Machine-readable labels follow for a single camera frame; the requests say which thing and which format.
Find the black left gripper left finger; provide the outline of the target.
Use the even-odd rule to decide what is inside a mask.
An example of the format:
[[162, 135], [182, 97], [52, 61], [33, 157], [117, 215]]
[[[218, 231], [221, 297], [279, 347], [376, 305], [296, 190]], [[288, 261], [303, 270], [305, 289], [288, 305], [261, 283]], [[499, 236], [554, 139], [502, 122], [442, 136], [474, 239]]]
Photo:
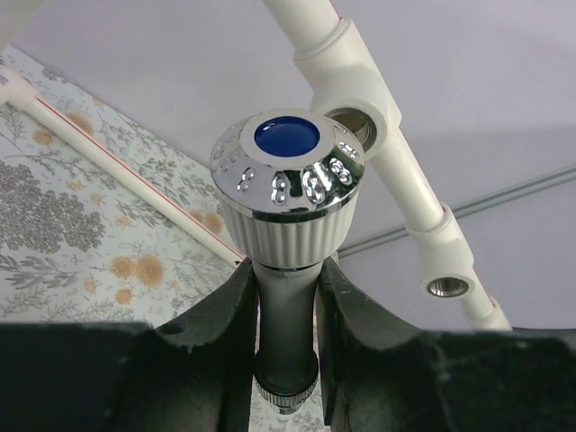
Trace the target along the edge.
[[138, 336], [108, 430], [248, 430], [257, 302], [246, 259], [192, 308]]

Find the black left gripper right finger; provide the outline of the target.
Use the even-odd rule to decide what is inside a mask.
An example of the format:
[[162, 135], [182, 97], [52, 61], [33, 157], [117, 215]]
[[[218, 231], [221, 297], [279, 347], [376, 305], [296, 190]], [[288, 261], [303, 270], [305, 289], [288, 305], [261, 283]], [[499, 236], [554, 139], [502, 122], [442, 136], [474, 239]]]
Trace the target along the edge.
[[422, 334], [326, 259], [317, 289], [325, 425], [333, 431], [446, 431]]

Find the white pipe frame red stripe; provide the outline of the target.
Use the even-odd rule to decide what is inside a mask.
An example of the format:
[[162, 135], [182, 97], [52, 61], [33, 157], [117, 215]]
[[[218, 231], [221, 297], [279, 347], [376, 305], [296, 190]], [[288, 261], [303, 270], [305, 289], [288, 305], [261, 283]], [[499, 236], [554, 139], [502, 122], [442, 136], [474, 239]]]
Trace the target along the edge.
[[[418, 244], [420, 286], [433, 295], [451, 280], [475, 329], [509, 330], [508, 319], [473, 268], [473, 252], [452, 212], [433, 192], [401, 129], [401, 114], [354, 22], [330, 1], [267, 1], [265, 7], [294, 48], [293, 62], [313, 90], [311, 108], [326, 117], [362, 114], [374, 135], [364, 156], [400, 208]], [[235, 265], [243, 255], [220, 240], [69, 118], [8, 67], [1, 68], [1, 102], [48, 127], [85, 158], [218, 256]]]

